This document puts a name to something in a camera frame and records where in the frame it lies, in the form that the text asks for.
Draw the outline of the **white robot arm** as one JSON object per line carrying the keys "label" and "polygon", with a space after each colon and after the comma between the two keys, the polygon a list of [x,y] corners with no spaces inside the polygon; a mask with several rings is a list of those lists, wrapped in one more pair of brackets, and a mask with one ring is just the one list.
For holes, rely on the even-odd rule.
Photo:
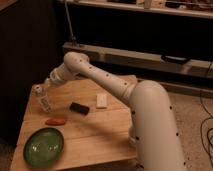
{"label": "white robot arm", "polygon": [[90,78],[130,108],[130,137],[140,171],[187,171],[171,101],[162,85],[151,80],[125,81],[91,65],[89,57],[78,52],[66,53],[45,84],[61,86],[78,74]]}

